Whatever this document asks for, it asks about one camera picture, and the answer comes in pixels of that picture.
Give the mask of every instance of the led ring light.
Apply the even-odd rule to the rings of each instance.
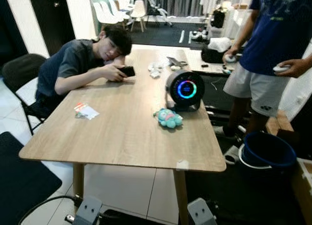
[[[205,92],[203,79],[196,73],[178,70],[172,73],[166,82],[166,105],[176,111],[195,111]]]

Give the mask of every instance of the blue shirt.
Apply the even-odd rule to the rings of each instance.
[[[274,76],[280,62],[302,58],[312,37],[312,0],[252,0],[259,16],[240,64]]]
[[[90,40],[73,40],[50,57],[40,67],[36,99],[43,95],[59,103],[65,95],[59,96],[54,90],[58,77],[79,75],[91,68],[103,66],[102,59],[95,59],[92,44]]]

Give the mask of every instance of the hand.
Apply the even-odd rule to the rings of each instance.
[[[283,67],[285,65],[290,65],[291,67],[285,72],[276,73],[277,76],[298,78],[310,68],[310,64],[306,59],[293,59],[283,61],[278,64],[278,66],[280,67]]]
[[[223,55],[223,63],[227,64],[227,62],[225,61],[225,55],[230,54],[232,56],[235,56],[238,53],[239,47],[237,45],[233,45],[228,51],[226,51]]]
[[[120,70],[121,68],[124,68],[124,65],[117,65],[117,64],[108,64],[103,67],[101,67],[102,70],[102,76],[109,81],[114,82],[122,82],[124,78],[127,76],[122,73]]]

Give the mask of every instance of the tabletop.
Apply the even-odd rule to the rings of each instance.
[[[224,171],[226,165],[203,102],[196,112],[179,112],[183,126],[167,129],[153,113],[165,107],[167,66],[160,78],[148,65],[166,56],[187,61],[182,50],[133,50],[126,64],[136,76],[115,83],[98,79],[71,91],[20,151],[24,159],[112,164],[187,170]],[[75,118],[78,102],[99,112],[95,118]]]

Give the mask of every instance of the black bag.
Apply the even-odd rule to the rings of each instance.
[[[202,50],[201,50],[201,59],[204,62],[208,62],[208,63],[221,63],[223,64],[223,55],[226,51],[219,53],[216,50],[213,49],[209,49],[207,48],[207,46],[205,45]]]
[[[210,21],[211,26],[214,26],[216,28],[222,28],[225,18],[225,13],[223,13],[222,11],[222,8],[214,10],[213,17]]]

